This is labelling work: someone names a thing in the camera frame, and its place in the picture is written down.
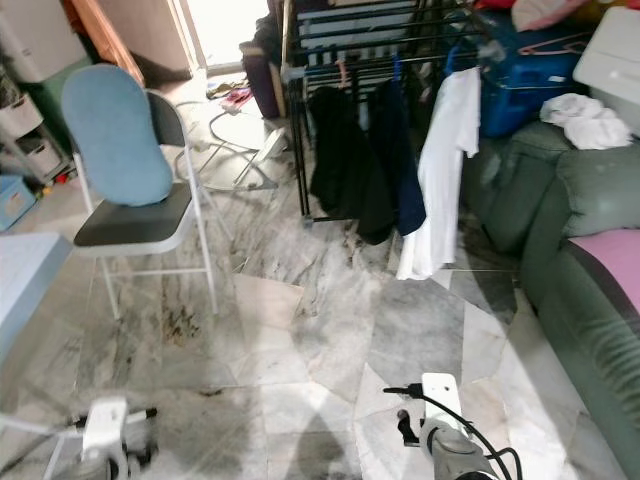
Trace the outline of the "light blue cushion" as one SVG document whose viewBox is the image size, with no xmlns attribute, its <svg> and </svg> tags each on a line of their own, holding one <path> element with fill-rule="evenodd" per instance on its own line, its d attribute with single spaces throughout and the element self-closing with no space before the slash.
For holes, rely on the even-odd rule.
<svg viewBox="0 0 640 480">
<path fill-rule="evenodd" d="M 140 84 L 110 64 L 76 70 L 61 91 L 70 137 L 87 182 L 111 204 L 146 206 L 169 196 L 172 169 L 152 124 Z"/>
</svg>

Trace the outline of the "grey folding chair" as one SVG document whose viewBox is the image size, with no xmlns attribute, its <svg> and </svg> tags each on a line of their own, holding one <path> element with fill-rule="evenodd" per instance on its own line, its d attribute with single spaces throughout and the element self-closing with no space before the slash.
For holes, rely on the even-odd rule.
<svg viewBox="0 0 640 480">
<path fill-rule="evenodd" d="M 88 218 L 73 239 L 74 251 L 97 260 L 115 319 L 122 316 L 118 293 L 114 285 L 116 276 L 161 276 L 180 274 L 205 275 L 207 294 L 215 314 L 219 312 L 216 293 L 215 262 L 210 252 L 209 233 L 206 232 L 205 204 L 211 204 L 205 188 L 198 184 L 192 163 L 191 142 L 183 127 L 182 119 L 169 100 L 160 92 L 147 92 L 150 102 L 152 127 L 160 145 L 179 147 L 175 156 L 180 163 L 175 169 L 182 182 L 172 186 L 172 192 L 164 201 L 143 207 L 127 207 L 102 201 L 92 205 L 87 168 L 81 157 L 76 166 L 81 173 L 79 187 L 84 198 Z M 157 269 L 138 271 L 113 271 L 109 257 L 157 255 L 175 250 L 182 243 L 188 230 L 196 230 L 204 265 L 201 268 Z"/>
</svg>

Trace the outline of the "colourful clothes pile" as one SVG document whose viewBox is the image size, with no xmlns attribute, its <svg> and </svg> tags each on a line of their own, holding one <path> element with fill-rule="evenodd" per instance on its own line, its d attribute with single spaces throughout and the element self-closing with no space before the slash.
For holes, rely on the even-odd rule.
<svg viewBox="0 0 640 480">
<path fill-rule="evenodd" d="M 206 99 L 219 101 L 220 104 L 230 105 L 233 109 L 241 108 L 247 100 L 252 99 L 252 91 L 247 86 L 237 84 L 219 84 L 206 92 Z"/>
</svg>

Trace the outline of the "crumpled white cloth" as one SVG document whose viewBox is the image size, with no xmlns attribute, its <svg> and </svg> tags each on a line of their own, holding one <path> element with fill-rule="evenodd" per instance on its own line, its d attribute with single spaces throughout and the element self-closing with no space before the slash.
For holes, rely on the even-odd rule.
<svg viewBox="0 0 640 480">
<path fill-rule="evenodd" d="M 581 150 L 607 150 L 631 145 L 631 129 L 599 100 L 563 93 L 541 105 L 540 119 L 558 125 L 571 145 Z"/>
</svg>

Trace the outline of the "blue plastic basket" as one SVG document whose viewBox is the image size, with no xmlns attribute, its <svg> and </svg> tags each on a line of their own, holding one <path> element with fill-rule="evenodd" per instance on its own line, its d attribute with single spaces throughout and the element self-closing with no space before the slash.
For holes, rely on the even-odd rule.
<svg viewBox="0 0 640 480">
<path fill-rule="evenodd" d="M 0 175 L 0 200 L 3 206 L 1 228 L 8 230 L 27 210 L 26 197 L 29 191 L 20 175 Z"/>
</svg>

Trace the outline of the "white storage box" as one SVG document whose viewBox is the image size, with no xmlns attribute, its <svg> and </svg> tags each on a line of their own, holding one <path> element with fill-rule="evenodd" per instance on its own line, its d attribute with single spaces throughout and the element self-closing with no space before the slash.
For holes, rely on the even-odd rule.
<svg viewBox="0 0 640 480">
<path fill-rule="evenodd" d="M 640 10 L 605 10 L 573 78 L 598 99 L 640 106 Z"/>
</svg>

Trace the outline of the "green sofa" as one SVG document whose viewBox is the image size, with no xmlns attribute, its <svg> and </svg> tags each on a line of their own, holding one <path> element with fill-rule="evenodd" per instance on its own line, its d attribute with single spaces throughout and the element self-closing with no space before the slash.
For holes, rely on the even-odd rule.
<svg viewBox="0 0 640 480">
<path fill-rule="evenodd" d="M 640 229 L 640 141 L 573 147 L 531 122 L 485 138 L 462 197 L 518 279 L 562 369 L 627 477 L 640 480 L 640 317 L 622 315 L 570 252 L 570 238 Z"/>
</svg>

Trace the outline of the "green and white cabinet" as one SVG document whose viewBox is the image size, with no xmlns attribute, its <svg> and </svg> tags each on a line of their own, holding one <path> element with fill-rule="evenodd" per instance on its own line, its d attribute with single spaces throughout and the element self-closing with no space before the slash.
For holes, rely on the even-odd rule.
<svg viewBox="0 0 640 480">
<path fill-rule="evenodd" d="M 1 47 L 10 78 L 42 113 L 60 113 L 70 73 L 91 64 L 60 0 L 1 0 Z"/>
</svg>

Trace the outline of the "white shirt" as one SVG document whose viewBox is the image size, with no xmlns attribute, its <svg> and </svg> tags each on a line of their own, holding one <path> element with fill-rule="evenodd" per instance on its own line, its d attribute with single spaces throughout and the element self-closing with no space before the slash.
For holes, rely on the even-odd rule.
<svg viewBox="0 0 640 480">
<path fill-rule="evenodd" d="M 402 242 L 396 278 L 425 280 L 454 261 L 460 215 L 462 166 L 479 142 L 480 69 L 443 79 L 419 159 L 419 186 L 426 218 Z"/>
</svg>

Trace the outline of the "white storage trolley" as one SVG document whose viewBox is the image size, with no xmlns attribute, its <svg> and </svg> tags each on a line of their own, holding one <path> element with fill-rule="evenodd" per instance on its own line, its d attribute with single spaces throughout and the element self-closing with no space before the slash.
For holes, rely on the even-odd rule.
<svg viewBox="0 0 640 480">
<path fill-rule="evenodd" d="M 4 154 L 20 173 L 42 186 L 52 186 L 67 169 L 67 154 L 45 124 L 35 100 L 0 70 L 0 124 Z"/>
</svg>

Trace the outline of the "pink blanket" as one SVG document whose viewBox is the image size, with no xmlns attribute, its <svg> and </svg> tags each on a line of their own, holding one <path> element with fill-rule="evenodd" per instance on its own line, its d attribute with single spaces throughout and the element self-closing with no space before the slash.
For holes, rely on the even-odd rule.
<svg viewBox="0 0 640 480">
<path fill-rule="evenodd" d="M 570 238 L 570 252 L 616 310 L 640 317 L 640 229 Z"/>
</svg>

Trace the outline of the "blue plastic crate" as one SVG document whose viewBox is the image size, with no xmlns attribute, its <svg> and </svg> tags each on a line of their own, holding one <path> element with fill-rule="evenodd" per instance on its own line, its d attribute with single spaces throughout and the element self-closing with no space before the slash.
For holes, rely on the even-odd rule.
<svg viewBox="0 0 640 480">
<path fill-rule="evenodd" d="M 481 136 L 511 134 L 535 119 L 545 101 L 579 90 L 572 74 L 593 37 L 590 29 L 521 32 L 498 12 L 486 12 L 480 22 L 489 33 L 479 58 Z"/>
</svg>

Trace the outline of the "black clothes drying rack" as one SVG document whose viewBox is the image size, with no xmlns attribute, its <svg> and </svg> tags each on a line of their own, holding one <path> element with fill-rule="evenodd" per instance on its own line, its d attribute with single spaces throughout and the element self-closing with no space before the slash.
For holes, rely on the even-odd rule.
<svg viewBox="0 0 640 480">
<path fill-rule="evenodd" d="M 289 147 L 298 175 L 303 221 L 328 221 L 315 214 L 310 187 L 314 160 L 314 120 L 308 114 L 308 96 L 320 87 L 338 88 L 335 61 L 346 60 L 351 87 L 342 90 L 356 101 L 362 119 L 366 101 L 379 84 L 392 78 L 392 55 L 403 61 L 402 88 L 410 104 L 411 124 L 424 137 L 426 110 L 435 102 L 443 81 L 445 55 L 458 45 L 454 68 L 477 60 L 466 52 L 468 41 L 483 44 L 488 33 L 472 19 L 474 0 L 280 0 L 276 18 L 282 35 L 284 100 L 289 118 Z"/>
</svg>

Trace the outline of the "dark navy shirt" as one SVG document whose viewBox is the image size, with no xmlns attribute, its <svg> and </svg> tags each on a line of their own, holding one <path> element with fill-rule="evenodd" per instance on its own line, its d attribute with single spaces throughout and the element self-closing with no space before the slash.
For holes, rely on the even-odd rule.
<svg viewBox="0 0 640 480">
<path fill-rule="evenodd" d="M 385 86 L 381 106 L 388 169 L 393 177 L 390 183 L 396 191 L 396 228 L 403 237 L 407 237 L 425 223 L 426 211 L 410 134 L 410 110 L 404 99 L 401 83 L 397 79 Z"/>
</svg>

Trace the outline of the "white tubular bouncer frame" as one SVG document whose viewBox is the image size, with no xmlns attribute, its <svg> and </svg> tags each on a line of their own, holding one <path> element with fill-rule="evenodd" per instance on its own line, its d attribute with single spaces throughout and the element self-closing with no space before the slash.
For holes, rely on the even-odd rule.
<svg viewBox="0 0 640 480">
<path fill-rule="evenodd" d="M 273 161 L 285 147 L 285 128 L 261 118 L 255 101 L 238 109 L 206 102 L 189 133 L 195 134 L 197 175 L 206 189 L 233 193 L 279 186 Z"/>
</svg>

